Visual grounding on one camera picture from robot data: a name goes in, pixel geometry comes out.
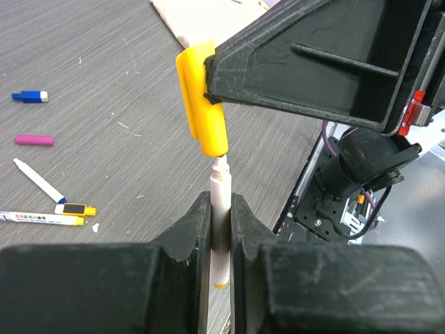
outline white marker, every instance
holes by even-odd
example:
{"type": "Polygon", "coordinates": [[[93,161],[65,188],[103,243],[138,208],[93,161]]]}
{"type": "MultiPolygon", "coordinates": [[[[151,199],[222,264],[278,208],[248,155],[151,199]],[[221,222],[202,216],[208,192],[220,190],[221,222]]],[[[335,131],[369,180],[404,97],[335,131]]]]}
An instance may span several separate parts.
{"type": "Polygon", "coordinates": [[[45,179],[38,175],[31,167],[17,158],[14,158],[13,161],[15,162],[17,167],[31,179],[32,182],[37,184],[45,193],[47,193],[49,197],[55,200],[57,204],[63,204],[67,202],[64,195],[55,190],[52,185],[46,182],[45,179]]]}
{"type": "Polygon", "coordinates": [[[41,223],[56,225],[83,225],[83,218],[75,216],[59,216],[58,214],[32,214],[29,212],[0,211],[0,221],[16,223],[41,223]]]}
{"type": "Polygon", "coordinates": [[[211,252],[210,279],[218,289],[230,279],[230,207],[232,176],[227,156],[215,158],[210,176],[211,252]]]}

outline blue marker cap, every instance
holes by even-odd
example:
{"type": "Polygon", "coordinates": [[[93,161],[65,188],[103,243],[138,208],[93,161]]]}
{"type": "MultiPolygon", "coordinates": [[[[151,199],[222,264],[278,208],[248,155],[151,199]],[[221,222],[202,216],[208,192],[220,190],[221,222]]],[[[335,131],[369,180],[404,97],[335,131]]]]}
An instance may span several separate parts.
{"type": "Polygon", "coordinates": [[[11,97],[13,100],[23,103],[48,102],[48,92],[44,90],[22,90],[20,93],[13,93],[11,97]]]}

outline beige cloth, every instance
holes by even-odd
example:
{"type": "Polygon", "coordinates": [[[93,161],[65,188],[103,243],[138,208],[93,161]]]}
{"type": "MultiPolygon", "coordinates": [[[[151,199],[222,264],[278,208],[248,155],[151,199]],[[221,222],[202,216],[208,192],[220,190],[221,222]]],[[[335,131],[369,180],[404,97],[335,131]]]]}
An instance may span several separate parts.
{"type": "Polygon", "coordinates": [[[267,11],[259,0],[149,1],[184,48],[207,40],[218,46],[267,11]]]}

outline red clip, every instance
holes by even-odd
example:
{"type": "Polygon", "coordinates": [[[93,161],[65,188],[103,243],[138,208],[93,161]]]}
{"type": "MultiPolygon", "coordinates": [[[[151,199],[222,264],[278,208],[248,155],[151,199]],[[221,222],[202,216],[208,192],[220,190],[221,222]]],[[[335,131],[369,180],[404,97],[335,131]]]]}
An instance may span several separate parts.
{"type": "Polygon", "coordinates": [[[414,93],[414,97],[412,98],[412,101],[408,106],[405,118],[403,118],[402,126],[398,130],[399,135],[406,136],[408,135],[408,132],[410,132],[411,128],[410,118],[412,116],[412,111],[414,110],[416,104],[422,103],[424,97],[425,97],[425,92],[423,92],[422,90],[416,90],[416,92],[414,93]]]}

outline pink cap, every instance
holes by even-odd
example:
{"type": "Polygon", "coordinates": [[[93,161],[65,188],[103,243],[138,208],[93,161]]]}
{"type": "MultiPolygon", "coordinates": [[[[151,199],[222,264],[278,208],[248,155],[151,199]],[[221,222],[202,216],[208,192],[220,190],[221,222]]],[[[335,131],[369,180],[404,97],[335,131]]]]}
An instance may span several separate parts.
{"type": "Polygon", "coordinates": [[[15,143],[19,145],[42,145],[53,146],[53,136],[39,136],[32,134],[18,134],[15,137],[15,143]]]}

